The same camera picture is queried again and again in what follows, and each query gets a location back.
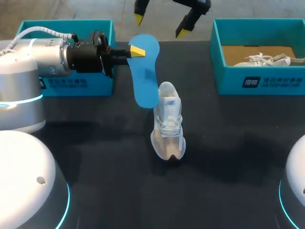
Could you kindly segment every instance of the shoe tongue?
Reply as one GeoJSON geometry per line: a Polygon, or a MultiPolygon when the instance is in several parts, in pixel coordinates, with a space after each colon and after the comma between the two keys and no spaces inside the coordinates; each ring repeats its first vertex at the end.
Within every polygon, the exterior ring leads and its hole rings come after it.
{"type": "Polygon", "coordinates": [[[179,97],[162,97],[159,101],[159,117],[164,122],[167,119],[178,119],[181,99],[179,97]]]}

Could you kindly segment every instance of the white cable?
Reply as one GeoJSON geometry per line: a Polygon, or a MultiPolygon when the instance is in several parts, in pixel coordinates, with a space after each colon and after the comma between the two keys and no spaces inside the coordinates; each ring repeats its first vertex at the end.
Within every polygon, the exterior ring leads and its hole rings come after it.
{"type": "Polygon", "coordinates": [[[46,33],[49,33],[49,34],[51,34],[55,37],[64,38],[64,39],[72,39],[72,36],[73,36],[73,34],[71,34],[71,33],[61,33],[61,32],[56,32],[54,30],[50,30],[50,29],[45,28],[45,27],[33,26],[33,27],[30,27],[30,28],[22,31],[21,33],[19,33],[4,50],[0,51],[0,56],[3,56],[4,54],[7,54],[9,52],[8,50],[11,50],[12,48],[14,48],[14,46],[16,45],[18,40],[20,40],[26,34],[28,34],[30,32],[34,32],[34,31],[46,32],[46,33]]]}

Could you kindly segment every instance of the cardboard box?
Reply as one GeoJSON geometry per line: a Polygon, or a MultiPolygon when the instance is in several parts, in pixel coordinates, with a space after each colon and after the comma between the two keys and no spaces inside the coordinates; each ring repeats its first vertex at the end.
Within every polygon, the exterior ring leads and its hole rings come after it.
{"type": "MultiPolygon", "coordinates": [[[[115,47],[115,34],[112,20],[45,20],[23,21],[17,34],[32,26],[47,27],[63,33],[75,33],[79,39],[87,39],[94,30],[103,31],[109,45],[115,47]]],[[[27,34],[23,39],[52,38],[41,31],[27,34]]],[[[113,79],[103,73],[73,73],[64,78],[42,78],[41,89],[44,96],[109,96],[112,95],[113,79]]]]}
{"type": "Polygon", "coordinates": [[[305,66],[234,67],[259,52],[305,58],[304,20],[215,19],[211,59],[219,94],[305,94],[305,66]]]}

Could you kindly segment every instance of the concrete floor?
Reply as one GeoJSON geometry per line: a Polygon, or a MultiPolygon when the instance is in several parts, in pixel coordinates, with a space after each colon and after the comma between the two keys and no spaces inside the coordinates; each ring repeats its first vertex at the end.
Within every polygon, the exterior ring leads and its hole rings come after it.
{"type": "MultiPolygon", "coordinates": [[[[171,0],[151,0],[140,27],[135,24],[135,0],[0,0],[0,40],[14,37],[22,20],[112,19],[117,41],[149,33],[173,41],[175,30],[190,10],[171,0]]],[[[304,0],[212,0],[195,30],[179,40],[208,40],[213,18],[304,18],[304,0]]]]}

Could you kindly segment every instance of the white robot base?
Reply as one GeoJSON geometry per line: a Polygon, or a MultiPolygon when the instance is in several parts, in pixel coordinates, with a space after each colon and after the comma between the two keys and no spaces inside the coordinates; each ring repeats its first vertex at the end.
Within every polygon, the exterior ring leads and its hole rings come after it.
{"type": "Polygon", "coordinates": [[[77,229],[76,201],[46,145],[0,131],[0,146],[0,228],[77,229]]]}
{"type": "Polygon", "coordinates": [[[293,146],[277,193],[279,229],[305,229],[305,136],[293,146]]]}

